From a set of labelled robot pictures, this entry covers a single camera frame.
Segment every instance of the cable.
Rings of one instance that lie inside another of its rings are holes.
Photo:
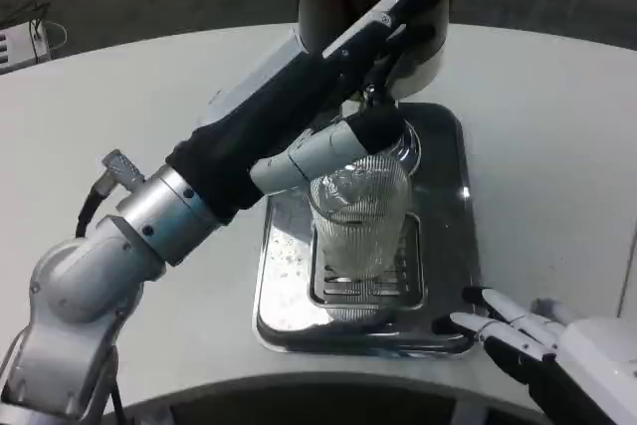
[[[115,412],[115,421],[117,425],[126,425],[126,416],[123,413],[123,406],[121,405],[121,396],[119,395],[119,387],[117,382],[112,386],[110,391],[110,401],[112,402],[112,409]]]
[[[40,22],[47,16],[50,6],[51,4],[49,2],[38,3],[35,0],[28,0],[20,7],[14,9],[4,19],[0,20],[0,29],[22,24],[30,20],[38,20],[36,23],[37,31],[40,27]]]
[[[87,199],[84,200],[84,205],[80,210],[80,214],[78,215],[78,226],[76,226],[76,238],[84,238],[87,235],[87,227],[91,220],[98,211],[98,208],[102,204],[102,202],[106,199],[105,196],[98,193],[98,191],[93,187],[91,191],[89,191],[89,195]]]
[[[36,65],[38,65],[40,63],[40,58],[38,57],[38,51],[36,50],[36,42],[34,40],[34,37],[35,36],[33,35],[33,20],[30,20],[29,21],[29,39],[31,40],[31,48],[33,49],[33,56],[36,59]]]
[[[64,27],[64,25],[60,25],[57,22],[53,22],[51,20],[45,20],[44,24],[45,26],[48,24],[55,25],[59,29],[62,29],[62,31],[64,32],[64,40],[55,47],[49,47],[49,51],[53,52],[54,50],[58,50],[60,47],[64,47],[67,44],[67,40],[69,39],[69,34],[67,33],[67,29]]]

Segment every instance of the power strip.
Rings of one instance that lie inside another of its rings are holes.
[[[44,23],[40,22],[38,26],[39,35],[36,35],[35,24],[35,21],[31,23],[31,29],[29,22],[25,22],[0,30],[0,75],[51,60]]]

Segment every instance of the glass cup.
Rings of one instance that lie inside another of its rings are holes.
[[[309,200],[325,263],[350,279],[393,266],[410,197],[409,176],[385,153],[312,181]]]

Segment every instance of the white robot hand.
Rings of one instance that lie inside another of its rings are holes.
[[[552,300],[529,312],[490,288],[466,288],[463,299],[488,316],[452,313],[434,332],[480,342],[553,423],[637,423],[637,323],[580,319]]]

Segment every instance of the metal tray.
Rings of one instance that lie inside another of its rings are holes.
[[[456,354],[471,343],[431,332],[436,317],[473,312],[480,282],[462,129],[443,106],[400,104],[421,143],[396,267],[376,281],[336,277],[318,254],[307,191],[269,198],[254,328],[275,350],[365,355]]]

